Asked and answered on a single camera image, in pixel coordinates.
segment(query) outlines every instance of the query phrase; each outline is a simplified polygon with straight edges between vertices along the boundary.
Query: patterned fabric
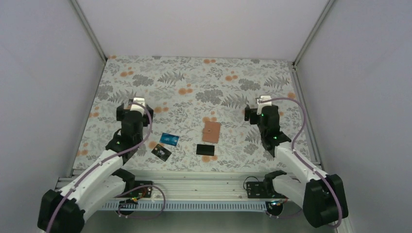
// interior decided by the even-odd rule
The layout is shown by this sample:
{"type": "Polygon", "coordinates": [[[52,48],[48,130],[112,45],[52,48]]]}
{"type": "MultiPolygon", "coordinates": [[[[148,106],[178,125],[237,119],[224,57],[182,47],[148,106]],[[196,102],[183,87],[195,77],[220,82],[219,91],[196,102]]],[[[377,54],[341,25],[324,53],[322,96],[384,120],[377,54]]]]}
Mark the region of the patterned fabric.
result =
{"type": "MultiPolygon", "coordinates": [[[[244,121],[246,104],[256,107],[255,98],[266,94],[295,98],[286,61],[111,56],[74,168],[85,169],[100,156],[120,128],[116,107],[133,97],[144,97],[154,109],[153,132],[126,169],[264,172],[284,168],[263,149],[258,127],[244,121]],[[209,144],[202,142],[205,121],[222,124],[215,156],[195,154],[196,144],[209,144]],[[172,152],[166,162],[151,153],[162,133],[180,136],[176,147],[163,145],[172,152]]],[[[286,100],[276,105],[282,131],[294,137],[302,124],[298,106],[286,100]]],[[[304,135],[297,148],[309,158],[304,135]]]]}

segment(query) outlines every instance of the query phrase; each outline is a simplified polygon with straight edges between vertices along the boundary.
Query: cable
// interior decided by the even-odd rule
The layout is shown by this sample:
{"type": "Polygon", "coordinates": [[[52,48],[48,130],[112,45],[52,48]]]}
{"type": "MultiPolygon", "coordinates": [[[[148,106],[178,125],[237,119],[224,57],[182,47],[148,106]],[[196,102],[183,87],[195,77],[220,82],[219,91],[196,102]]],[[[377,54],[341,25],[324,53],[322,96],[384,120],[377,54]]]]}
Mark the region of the cable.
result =
{"type": "Polygon", "coordinates": [[[142,193],[142,196],[140,198],[143,198],[146,195],[146,193],[147,193],[147,188],[143,188],[143,193],[142,193]]]}
{"type": "Polygon", "coordinates": [[[130,152],[132,150],[137,149],[138,147],[140,147],[141,145],[143,145],[143,143],[149,138],[149,135],[152,133],[152,116],[150,116],[149,110],[147,110],[147,108],[139,103],[135,103],[133,102],[132,104],[135,104],[139,107],[142,107],[144,109],[144,112],[147,114],[148,118],[149,118],[149,131],[147,133],[147,135],[144,137],[144,139],[138,143],[137,145],[121,151],[119,153],[116,153],[114,155],[111,155],[105,159],[103,159],[100,163],[96,164],[95,166],[93,166],[91,169],[89,169],[87,172],[84,173],[83,176],[81,176],[81,178],[73,185],[73,187],[67,192],[67,194],[63,197],[63,199],[59,202],[59,204],[57,205],[56,209],[54,210],[53,214],[51,215],[49,224],[47,225],[47,229],[46,229],[46,233],[50,233],[50,230],[52,229],[52,225],[54,223],[54,220],[56,219],[57,213],[59,212],[60,208],[62,208],[63,203],[67,200],[67,198],[70,196],[70,194],[72,194],[72,192],[74,192],[76,190],[76,188],[79,186],[79,184],[88,176],[90,175],[96,168],[98,168],[99,166],[101,166],[102,164],[104,164],[105,162],[109,161],[110,159],[125,154],[127,152],[130,152]]]}
{"type": "Polygon", "coordinates": [[[315,170],[310,164],[306,163],[305,160],[302,159],[302,157],[297,153],[297,151],[295,150],[295,142],[298,138],[298,136],[302,133],[303,129],[306,126],[306,112],[305,112],[305,108],[303,107],[303,105],[291,98],[286,98],[286,97],[279,97],[279,98],[273,98],[271,100],[265,100],[262,101],[260,103],[266,103],[266,102],[272,102],[272,101],[276,101],[276,100],[290,100],[295,102],[300,109],[303,112],[303,124],[302,127],[300,128],[300,130],[298,131],[298,133],[296,134],[296,136],[293,138],[292,140],[292,152],[294,153],[294,155],[299,159],[300,162],[302,162],[307,168],[309,168],[313,173],[315,173],[317,176],[319,176],[319,178],[322,179],[322,181],[325,183],[325,185],[327,186],[327,188],[329,189],[333,199],[335,200],[336,206],[338,207],[338,222],[335,225],[328,225],[332,228],[338,228],[340,226],[340,224],[342,223],[342,207],[341,204],[339,203],[338,197],[336,196],[335,191],[333,191],[332,187],[330,186],[330,184],[327,182],[327,180],[317,171],[315,170]]]}
{"type": "Polygon", "coordinates": [[[133,188],[133,189],[131,189],[131,190],[127,191],[127,192],[124,192],[124,193],[122,193],[122,194],[120,194],[120,195],[117,195],[117,196],[115,196],[115,198],[119,198],[119,197],[121,197],[121,196],[124,196],[124,195],[130,193],[130,192],[133,192],[134,190],[137,190],[137,189],[140,189],[140,188],[145,188],[145,187],[153,187],[153,188],[159,190],[159,192],[162,194],[162,196],[163,196],[163,206],[162,206],[162,209],[159,211],[159,213],[157,213],[155,216],[150,216],[150,217],[123,215],[123,214],[120,213],[120,209],[121,209],[123,206],[130,204],[130,203],[126,203],[126,202],[125,202],[125,203],[119,205],[119,208],[117,209],[117,213],[119,214],[119,217],[120,217],[120,216],[123,216],[123,217],[125,217],[125,218],[137,218],[137,219],[148,220],[148,219],[156,218],[156,217],[158,217],[160,214],[162,214],[162,212],[163,212],[163,211],[165,210],[165,208],[166,208],[166,196],[165,196],[165,193],[164,193],[159,187],[157,187],[157,186],[154,186],[154,185],[151,185],[151,184],[145,184],[145,185],[142,185],[142,186],[133,188]]]}
{"type": "Polygon", "coordinates": [[[246,190],[246,188],[244,187],[244,184],[245,184],[246,180],[249,179],[249,178],[255,178],[255,179],[257,180],[257,182],[260,182],[259,179],[256,178],[256,176],[248,176],[248,177],[246,177],[246,179],[243,181],[243,189],[244,189],[244,190],[246,190]]]}

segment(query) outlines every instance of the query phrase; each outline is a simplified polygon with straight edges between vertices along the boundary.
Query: white wall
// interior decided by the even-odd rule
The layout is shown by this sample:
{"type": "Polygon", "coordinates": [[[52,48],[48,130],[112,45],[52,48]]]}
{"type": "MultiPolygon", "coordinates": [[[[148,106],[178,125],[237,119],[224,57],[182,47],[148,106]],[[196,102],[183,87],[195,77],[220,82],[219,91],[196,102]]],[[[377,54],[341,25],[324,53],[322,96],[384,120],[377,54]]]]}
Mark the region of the white wall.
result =
{"type": "Polygon", "coordinates": [[[103,63],[68,0],[0,2],[1,232],[34,232],[76,154],[103,63]]]}
{"type": "Polygon", "coordinates": [[[78,0],[106,56],[293,61],[327,0],[78,0]]]}
{"type": "Polygon", "coordinates": [[[411,232],[412,1],[338,0],[298,64],[358,233],[411,232]]]}

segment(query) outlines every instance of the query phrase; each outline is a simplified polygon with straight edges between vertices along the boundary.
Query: cork pad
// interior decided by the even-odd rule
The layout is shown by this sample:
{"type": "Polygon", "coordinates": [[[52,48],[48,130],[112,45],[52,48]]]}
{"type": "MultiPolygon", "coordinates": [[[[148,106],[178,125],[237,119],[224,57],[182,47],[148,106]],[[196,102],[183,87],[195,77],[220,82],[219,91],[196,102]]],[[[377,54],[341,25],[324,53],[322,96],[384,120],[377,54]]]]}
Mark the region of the cork pad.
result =
{"type": "Polygon", "coordinates": [[[203,138],[202,141],[210,142],[210,143],[218,143],[219,142],[219,134],[220,134],[220,123],[206,121],[205,128],[203,129],[203,138]]]}

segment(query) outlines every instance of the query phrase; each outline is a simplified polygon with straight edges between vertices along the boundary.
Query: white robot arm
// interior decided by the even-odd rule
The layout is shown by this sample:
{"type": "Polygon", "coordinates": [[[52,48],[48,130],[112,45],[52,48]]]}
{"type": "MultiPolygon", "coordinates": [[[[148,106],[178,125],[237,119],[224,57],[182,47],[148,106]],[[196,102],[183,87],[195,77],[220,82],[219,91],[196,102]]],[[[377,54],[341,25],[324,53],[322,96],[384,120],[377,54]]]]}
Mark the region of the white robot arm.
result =
{"type": "Polygon", "coordinates": [[[263,181],[267,194],[282,194],[291,199],[303,209],[306,219],[313,227],[338,220],[339,209],[342,210],[342,218],[347,217],[341,178],[336,174],[328,175],[306,157],[294,153],[291,139],[280,130],[278,107],[272,105],[271,100],[271,96],[260,96],[257,98],[256,109],[251,109],[249,105],[245,108],[245,121],[258,126],[265,150],[292,171],[292,174],[284,171],[267,174],[263,181]],[[333,189],[338,201],[335,201],[327,186],[333,189]]]}
{"type": "MultiPolygon", "coordinates": [[[[100,157],[78,178],[58,191],[49,190],[43,195],[37,226],[46,231],[51,222],[51,233],[79,233],[91,215],[108,200],[139,186],[140,183],[135,184],[135,176],[121,167],[137,151],[133,148],[142,142],[142,129],[149,125],[152,117],[153,110],[146,106],[144,98],[129,100],[126,108],[124,104],[119,106],[116,118],[121,121],[121,129],[114,133],[100,157]],[[144,114],[143,107],[149,114],[144,114]],[[63,204],[53,218],[60,202],[63,204]]],[[[150,196],[151,191],[144,193],[150,196]]]]}

